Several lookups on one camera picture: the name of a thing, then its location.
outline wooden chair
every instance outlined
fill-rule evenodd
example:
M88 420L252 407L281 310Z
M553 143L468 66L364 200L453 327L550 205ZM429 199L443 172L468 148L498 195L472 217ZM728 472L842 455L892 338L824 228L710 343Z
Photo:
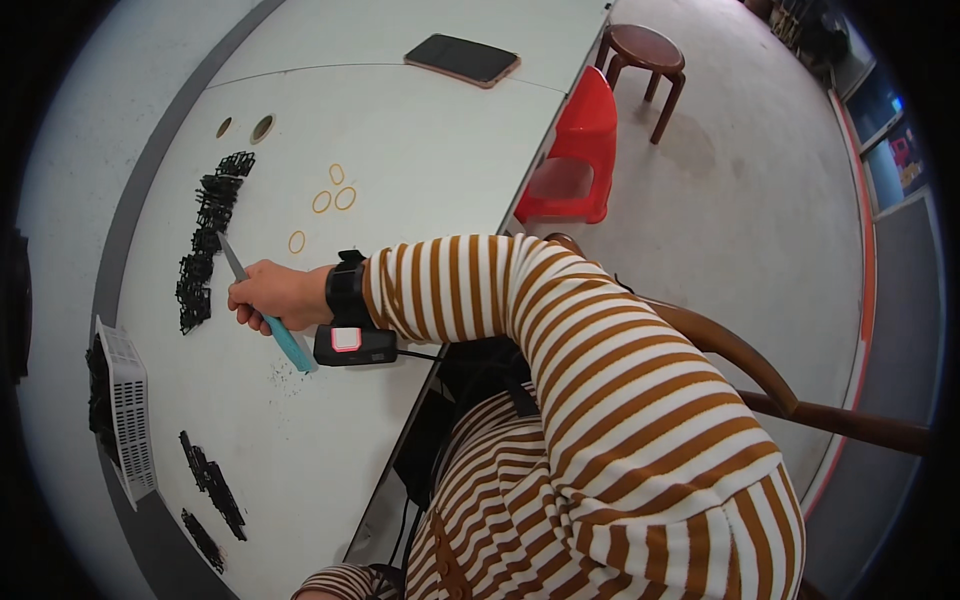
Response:
M568 235L551 233L544 239L584 256L580 246ZM930 431L925 425L800 402L773 365L724 326L692 310L640 295L637 297L650 304L664 321L680 331L701 352L719 354L748 374L765 392L737 390L751 410L907 454L925 456L929 450Z

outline striped sleeve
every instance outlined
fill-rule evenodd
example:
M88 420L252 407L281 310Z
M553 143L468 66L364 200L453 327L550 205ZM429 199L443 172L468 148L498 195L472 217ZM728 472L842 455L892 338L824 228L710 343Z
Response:
M365 290L374 322L407 339L520 346L585 568L614 567L643 597L739 597L733 581L792 593L803 521L780 451L703 353L596 263L523 235L453 236L380 252Z
M367 566L357 564L336 564L321 569L308 577L300 586L291 600L303 600L305 591L322 591L340 600L367 600L376 590L379 578ZM379 598L395 596L393 587L384 584Z

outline wrist strap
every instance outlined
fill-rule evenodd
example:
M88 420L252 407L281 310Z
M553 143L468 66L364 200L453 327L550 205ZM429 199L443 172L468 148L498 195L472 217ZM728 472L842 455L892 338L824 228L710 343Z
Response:
M338 327L373 329L373 319L363 298L363 261L357 250L340 251L341 263L326 278L326 305Z

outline window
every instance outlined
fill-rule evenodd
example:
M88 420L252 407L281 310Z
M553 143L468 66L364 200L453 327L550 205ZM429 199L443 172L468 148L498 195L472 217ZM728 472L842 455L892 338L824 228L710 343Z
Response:
M866 145L891 120L902 114L903 100L878 65L847 101L847 112L860 144Z
M904 118L903 99L879 65L850 96L846 108L870 179L875 214L929 182L916 134Z

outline striped shirt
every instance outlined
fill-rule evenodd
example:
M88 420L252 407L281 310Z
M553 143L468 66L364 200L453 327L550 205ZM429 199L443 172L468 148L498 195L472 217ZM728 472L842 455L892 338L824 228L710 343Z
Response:
M507 395L454 428L406 576L452 597L792 598L804 522L779 449L718 370L598 264L471 235L373 257L374 322L409 340L508 335L540 415ZM316 589L373 593L361 565Z

